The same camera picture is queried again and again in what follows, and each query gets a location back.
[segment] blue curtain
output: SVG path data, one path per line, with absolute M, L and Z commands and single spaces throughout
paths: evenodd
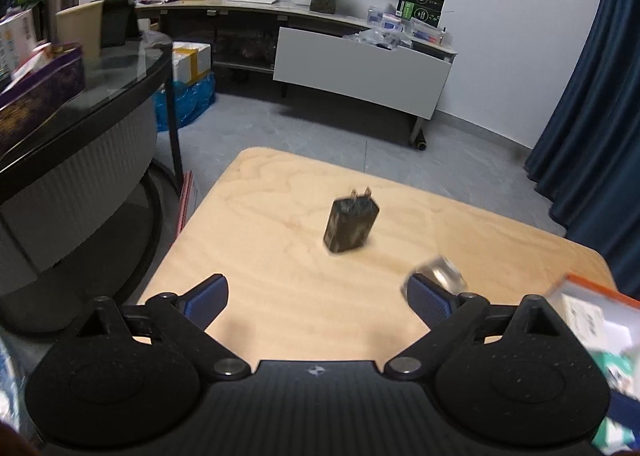
M 566 237 L 640 297 L 640 0 L 600 0 L 566 90 L 525 163 Z

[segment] wooden table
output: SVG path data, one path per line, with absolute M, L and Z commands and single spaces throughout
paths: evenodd
M 367 245 L 329 253 L 322 236 L 332 202 L 366 187 L 380 206 Z M 141 302 L 221 273 L 229 304 L 207 333 L 253 368 L 264 359 L 382 366 L 428 331 L 400 287 L 439 254 L 494 303 L 545 293 L 566 272 L 615 288 L 600 255 L 548 232 L 361 172 L 253 148 L 209 192 Z

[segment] tv cabinet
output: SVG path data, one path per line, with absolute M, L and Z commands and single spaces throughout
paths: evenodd
M 409 141 L 424 148 L 422 126 L 431 118 L 456 52 L 413 38 L 414 49 L 386 50 L 343 39 L 370 28 L 367 21 L 319 14 L 284 3 L 228 0 L 141 4 L 138 17 L 159 19 L 175 40 L 209 42 L 212 64 L 269 74 L 283 83 L 368 100 L 416 117 Z M 229 33 L 260 32 L 264 53 L 229 53 L 220 43 Z

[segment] glass table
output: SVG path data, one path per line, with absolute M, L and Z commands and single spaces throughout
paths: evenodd
M 151 265 L 162 230 L 162 205 L 150 171 L 178 196 L 182 189 L 171 39 L 147 32 L 124 46 L 103 49 L 84 70 L 86 88 L 0 158 L 0 324 L 19 334 L 62 330 L 95 296 L 128 298 Z M 162 86 L 173 172 L 151 159 L 156 128 L 150 98 Z M 116 167 L 110 164 L 112 149 L 96 147 L 122 140 L 136 153 L 140 137 L 144 153 L 128 156 L 128 150 L 118 150 Z M 117 166 L 134 161 L 136 167 L 121 183 Z M 71 164 L 75 170 L 68 169 Z M 65 169 L 66 175 L 57 178 Z M 75 178 L 76 172 L 84 178 Z M 101 189 L 88 190 L 87 177 L 98 179 Z M 111 200 L 101 194 L 112 190 L 119 195 Z M 108 200 L 106 206 L 101 199 Z M 78 223 L 82 233 L 74 228 Z M 66 226 L 71 232 L 59 231 Z M 56 247 L 66 240 L 68 248 L 66 243 Z

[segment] white cabinet drawer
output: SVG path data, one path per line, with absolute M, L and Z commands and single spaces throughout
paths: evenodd
M 281 28 L 273 79 L 431 118 L 451 64 L 407 48 L 385 50 Z

